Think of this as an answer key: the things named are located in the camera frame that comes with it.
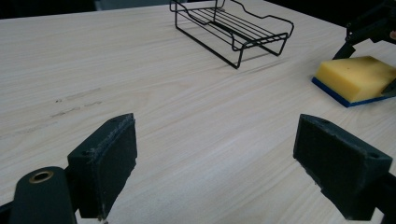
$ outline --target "sponge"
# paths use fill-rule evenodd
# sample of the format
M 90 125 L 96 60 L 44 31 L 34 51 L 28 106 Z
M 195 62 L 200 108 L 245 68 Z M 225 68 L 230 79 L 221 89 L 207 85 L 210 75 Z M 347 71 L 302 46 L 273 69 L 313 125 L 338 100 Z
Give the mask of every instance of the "sponge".
M 396 78 L 396 68 L 372 56 L 325 61 L 312 82 L 345 107 L 389 98 L 381 94 Z

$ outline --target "wood grain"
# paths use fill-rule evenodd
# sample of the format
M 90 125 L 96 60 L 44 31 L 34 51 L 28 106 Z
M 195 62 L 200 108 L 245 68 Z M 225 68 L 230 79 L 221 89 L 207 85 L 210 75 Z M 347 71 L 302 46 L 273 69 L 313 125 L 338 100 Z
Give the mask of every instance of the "wood grain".
M 342 107 L 310 78 L 345 29 L 246 5 L 295 30 L 279 57 L 238 70 L 179 32 L 168 6 L 0 21 L 0 203 L 23 175 L 65 168 L 102 123 L 134 113 L 137 165 L 109 223 L 348 223 L 292 157 L 298 118 L 328 119 L 395 158 L 396 101 Z M 396 65 L 391 44 L 356 48 Z

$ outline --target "dark background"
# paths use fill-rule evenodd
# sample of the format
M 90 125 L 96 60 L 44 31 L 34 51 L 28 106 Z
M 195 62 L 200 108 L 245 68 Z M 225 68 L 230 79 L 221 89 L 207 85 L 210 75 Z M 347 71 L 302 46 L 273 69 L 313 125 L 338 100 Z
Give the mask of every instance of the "dark background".
M 267 0 L 304 14 L 346 26 L 347 22 L 358 17 L 370 8 L 381 4 L 381 0 Z M 44 16 L 55 14 L 95 11 L 94 0 L 0 0 L 0 19 Z

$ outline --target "dish drying rack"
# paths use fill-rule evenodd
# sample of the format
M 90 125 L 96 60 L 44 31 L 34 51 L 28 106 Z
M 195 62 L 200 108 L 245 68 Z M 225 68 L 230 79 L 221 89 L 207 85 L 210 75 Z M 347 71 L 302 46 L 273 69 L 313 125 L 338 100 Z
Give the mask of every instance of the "dish drying rack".
M 259 19 L 260 25 L 226 12 L 224 9 L 225 0 L 222 0 L 220 4 L 219 0 L 216 0 L 213 7 L 198 8 L 187 8 L 186 4 L 182 4 L 177 0 L 170 0 L 169 9 L 175 12 L 175 26 L 180 32 L 214 53 L 235 69 L 239 68 L 245 49 L 257 47 L 279 56 L 293 32 L 294 24 L 291 21 L 273 15 L 258 16 L 247 11 L 242 3 L 236 0 L 230 1 L 239 5 L 245 14 L 248 14 L 251 18 Z M 276 21 L 276 23 L 281 22 L 283 25 L 287 24 L 287 31 L 271 32 L 262 27 L 263 21 Z M 236 62 L 230 61 L 229 57 L 226 57 L 224 53 L 220 53 L 218 49 L 210 47 L 207 43 L 208 41 L 204 43 L 205 41 L 202 38 L 200 40 L 198 36 L 202 35 L 194 35 L 190 32 L 191 29 L 196 29 L 197 27 L 203 28 L 212 36 L 215 36 L 217 40 L 221 40 L 231 46 L 233 54 L 237 56 Z M 275 42 L 278 43 L 276 49 L 267 47 Z

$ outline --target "yellow sponge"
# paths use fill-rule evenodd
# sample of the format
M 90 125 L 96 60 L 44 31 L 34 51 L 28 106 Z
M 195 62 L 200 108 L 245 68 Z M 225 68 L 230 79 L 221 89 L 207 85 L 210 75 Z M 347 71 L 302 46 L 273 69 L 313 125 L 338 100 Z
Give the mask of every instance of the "yellow sponge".
M 365 56 L 322 62 L 312 82 L 345 107 L 386 99 L 381 94 L 396 68 Z

